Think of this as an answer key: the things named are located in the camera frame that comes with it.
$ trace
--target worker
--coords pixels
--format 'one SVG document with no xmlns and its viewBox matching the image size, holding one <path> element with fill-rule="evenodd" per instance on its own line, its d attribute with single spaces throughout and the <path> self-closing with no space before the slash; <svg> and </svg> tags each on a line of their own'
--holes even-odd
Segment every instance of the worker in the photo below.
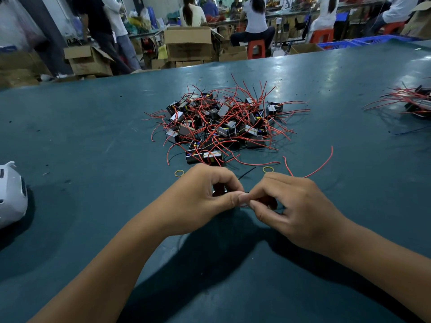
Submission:
<svg viewBox="0 0 431 323">
<path fill-rule="evenodd" d="M 265 11 L 264 0 L 249 0 L 244 3 L 240 21 L 243 21 L 247 15 L 247 27 L 245 32 L 231 35 L 233 46 L 239 46 L 240 42 L 248 43 L 262 39 L 265 41 L 265 49 L 269 51 L 267 55 L 271 53 L 270 48 L 275 35 L 275 28 L 266 25 Z"/>
<path fill-rule="evenodd" d="M 181 26 L 200 27 L 207 24 L 207 19 L 201 7 L 194 5 L 194 0 L 183 0 L 184 7 L 180 9 Z"/>
<path fill-rule="evenodd" d="M 391 3 L 389 10 L 370 19 L 365 25 L 365 36 L 373 36 L 386 24 L 406 21 L 418 0 L 388 0 Z"/>
<path fill-rule="evenodd" d="M 242 8 L 242 2 L 240 2 L 240 0 L 234 0 L 231 4 L 231 12 L 237 11 L 240 8 Z"/>
<path fill-rule="evenodd" d="M 223 0 L 218 1 L 218 10 L 225 10 L 228 7 L 223 4 Z"/>
<path fill-rule="evenodd" d="M 218 8 L 214 0 L 207 0 L 204 5 L 202 5 L 203 13 L 207 16 L 216 17 L 218 16 Z"/>
<path fill-rule="evenodd" d="M 84 43 L 88 41 L 88 31 L 99 44 L 100 49 L 108 54 L 114 62 L 111 64 L 114 74 L 130 74 L 132 70 L 124 63 L 115 50 L 110 21 L 103 9 L 102 0 L 72 0 L 73 7 L 82 22 Z"/>
<path fill-rule="evenodd" d="M 218 183 L 230 192 L 213 197 Z M 282 203 L 283 213 L 257 201 L 265 196 Z M 431 322 L 430 259 L 350 221 L 309 179 L 266 173 L 245 193 L 227 168 L 197 164 L 133 217 L 29 323 L 116 322 L 143 266 L 165 238 L 191 233 L 243 203 L 292 243 L 358 272 Z"/>
<path fill-rule="evenodd" d="M 323 29 L 333 29 L 337 21 L 337 8 L 339 0 L 317 0 L 312 11 L 320 7 L 319 16 L 311 23 L 306 35 L 306 42 L 309 42 L 314 31 Z"/>
<path fill-rule="evenodd" d="M 105 13 L 108 16 L 111 28 L 115 33 L 117 44 L 125 55 L 129 68 L 133 71 L 141 69 L 135 48 L 130 41 L 126 27 L 121 19 L 120 13 L 125 11 L 124 5 L 116 0 L 102 0 L 102 2 L 105 4 Z"/>
</svg>

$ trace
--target ponytail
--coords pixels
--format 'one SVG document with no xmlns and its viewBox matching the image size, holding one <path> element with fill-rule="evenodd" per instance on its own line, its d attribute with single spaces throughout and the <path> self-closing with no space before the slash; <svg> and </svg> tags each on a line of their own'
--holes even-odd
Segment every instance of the ponytail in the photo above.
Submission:
<svg viewBox="0 0 431 323">
<path fill-rule="evenodd" d="M 329 0 L 328 13 L 332 13 L 337 5 L 337 0 Z"/>
<path fill-rule="evenodd" d="M 251 0 L 251 8 L 254 12 L 265 13 L 265 1 L 264 0 Z"/>
<path fill-rule="evenodd" d="M 193 23 L 193 11 L 191 11 L 190 5 L 193 3 L 193 0 L 183 0 L 184 7 L 183 7 L 183 15 L 184 19 L 186 20 L 187 26 L 191 26 Z"/>
</svg>

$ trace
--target workbench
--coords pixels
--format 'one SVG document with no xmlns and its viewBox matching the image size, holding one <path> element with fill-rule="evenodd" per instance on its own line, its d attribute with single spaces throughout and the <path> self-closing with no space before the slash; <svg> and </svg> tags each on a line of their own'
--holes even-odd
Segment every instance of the workbench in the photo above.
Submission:
<svg viewBox="0 0 431 323">
<path fill-rule="evenodd" d="M 372 7 L 372 6 L 381 5 L 381 4 L 383 4 L 381 0 L 365 0 L 360 4 L 340 2 L 338 4 L 337 12 L 346 12 L 346 11 L 350 11 L 351 9 L 361 9 L 364 7 Z M 288 18 L 288 17 L 313 15 L 313 14 L 318 14 L 319 12 L 320 10 L 311 11 L 311 9 L 305 10 L 305 11 L 291 11 L 290 9 L 287 9 L 287 10 L 282 9 L 282 10 L 267 13 L 266 19 L 271 20 L 279 17 Z M 238 24 L 239 22 L 240 22 L 239 17 L 235 19 L 226 18 L 226 20 L 223 20 L 223 21 L 208 23 L 208 26 L 210 27 L 230 26 L 230 25 Z"/>
<path fill-rule="evenodd" d="M 430 50 L 388 42 L 284 57 L 150 71 L 0 92 L 0 163 L 14 160 L 34 195 L 22 221 L 0 231 L 0 317 L 28 320 L 72 280 L 136 213 L 187 170 L 166 164 L 164 133 L 150 113 L 187 92 L 276 86 L 268 100 L 309 101 L 279 152 L 241 151 L 251 163 L 283 161 L 312 178 L 350 219 L 431 257 L 431 130 L 399 108 L 363 111 L 388 87 L 431 85 Z M 300 105 L 285 106 L 300 108 Z M 276 172 L 287 173 L 283 164 Z M 237 175 L 250 167 L 229 163 Z M 250 190 L 263 176 L 241 179 Z M 144 267 L 120 322 L 418 322 L 343 266 L 299 249 L 250 209 L 223 213 L 166 239 Z"/>
</svg>

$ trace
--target rubber band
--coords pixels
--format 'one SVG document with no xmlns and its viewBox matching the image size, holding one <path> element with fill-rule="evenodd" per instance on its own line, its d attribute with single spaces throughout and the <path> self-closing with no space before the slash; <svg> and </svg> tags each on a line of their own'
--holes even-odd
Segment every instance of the rubber band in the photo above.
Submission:
<svg viewBox="0 0 431 323">
<path fill-rule="evenodd" d="M 174 174 L 176 177 L 181 177 L 184 174 L 184 170 L 176 170 Z"/>
<path fill-rule="evenodd" d="M 263 172 L 265 172 L 265 173 L 268 173 L 268 172 L 274 172 L 274 168 L 273 168 L 273 167 L 263 167 L 263 168 L 262 168 L 262 171 L 263 171 Z"/>
</svg>

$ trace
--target white shirt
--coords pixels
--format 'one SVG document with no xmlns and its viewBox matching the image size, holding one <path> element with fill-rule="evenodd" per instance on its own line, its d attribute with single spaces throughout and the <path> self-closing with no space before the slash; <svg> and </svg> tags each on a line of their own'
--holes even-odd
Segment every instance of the white shirt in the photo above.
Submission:
<svg viewBox="0 0 431 323">
<path fill-rule="evenodd" d="M 189 4 L 188 6 L 191 8 L 191 11 L 193 13 L 193 19 L 192 19 L 191 27 L 200 27 L 200 24 L 202 22 L 204 22 L 204 23 L 207 22 L 207 19 L 205 18 L 205 14 L 203 13 L 203 10 L 201 7 L 198 7 L 198 6 L 193 5 L 193 4 Z M 184 18 L 183 8 L 180 9 L 180 19 L 181 19 L 181 26 L 182 27 L 189 26 L 189 25 L 187 25 L 186 19 Z"/>
<path fill-rule="evenodd" d="M 111 23 L 112 31 L 116 36 L 124 36 L 127 35 L 126 27 L 123 24 L 123 21 L 120 16 L 120 9 L 122 4 L 118 3 L 116 0 L 102 0 L 105 6 L 103 9 L 105 10 L 106 15 Z"/>
<path fill-rule="evenodd" d="M 337 0 L 334 11 L 328 13 L 329 0 L 317 0 L 317 3 L 320 4 L 320 15 L 311 23 L 311 31 L 334 27 L 335 21 L 337 20 L 338 1 L 339 0 Z"/>
<path fill-rule="evenodd" d="M 242 11 L 245 11 L 247 14 L 247 28 L 245 31 L 252 34 L 264 32 L 268 29 L 268 26 L 266 25 L 265 12 L 255 12 L 251 7 L 250 1 L 251 0 L 246 1 L 243 4 Z"/>
<path fill-rule="evenodd" d="M 387 24 L 406 21 L 417 4 L 418 0 L 392 0 L 389 10 L 383 12 L 383 20 Z"/>
</svg>

